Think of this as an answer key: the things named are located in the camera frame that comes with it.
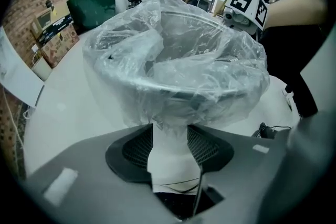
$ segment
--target white wall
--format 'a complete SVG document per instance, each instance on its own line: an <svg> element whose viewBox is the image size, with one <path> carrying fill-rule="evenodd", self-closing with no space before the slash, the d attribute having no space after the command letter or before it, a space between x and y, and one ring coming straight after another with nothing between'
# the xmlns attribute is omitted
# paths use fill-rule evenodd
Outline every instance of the white wall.
<svg viewBox="0 0 336 224"><path fill-rule="evenodd" d="M44 85L17 54L3 26L0 26L0 83L32 108L35 107Z"/></svg>
<svg viewBox="0 0 336 224"><path fill-rule="evenodd" d="M318 110L329 111L336 108L335 40L336 25L323 46L301 72Z"/></svg>

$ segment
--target green chair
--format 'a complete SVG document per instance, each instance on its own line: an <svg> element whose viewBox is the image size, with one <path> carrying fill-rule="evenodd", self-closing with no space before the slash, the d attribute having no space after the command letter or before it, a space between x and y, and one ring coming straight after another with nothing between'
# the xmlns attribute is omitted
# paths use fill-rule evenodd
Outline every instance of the green chair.
<svg viewBox="0 0 336 224"><path fill-rule="evenodd" d="M68 0L70 14L80 31L93 29L112 18L116 0Z"/></svg>

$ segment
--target clear plastic wrap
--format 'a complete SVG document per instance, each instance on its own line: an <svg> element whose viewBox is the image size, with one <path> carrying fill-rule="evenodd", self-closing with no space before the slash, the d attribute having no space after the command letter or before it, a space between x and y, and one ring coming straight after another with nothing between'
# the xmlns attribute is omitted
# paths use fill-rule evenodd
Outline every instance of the clear plastic wrap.
<svg viewBox="0 0 336 224"><path fill-rule="evenodd" d="M270 82L261 44L182 0L144 0L97 27L83 53L128 123L175 135L247 117Z"/></svg>

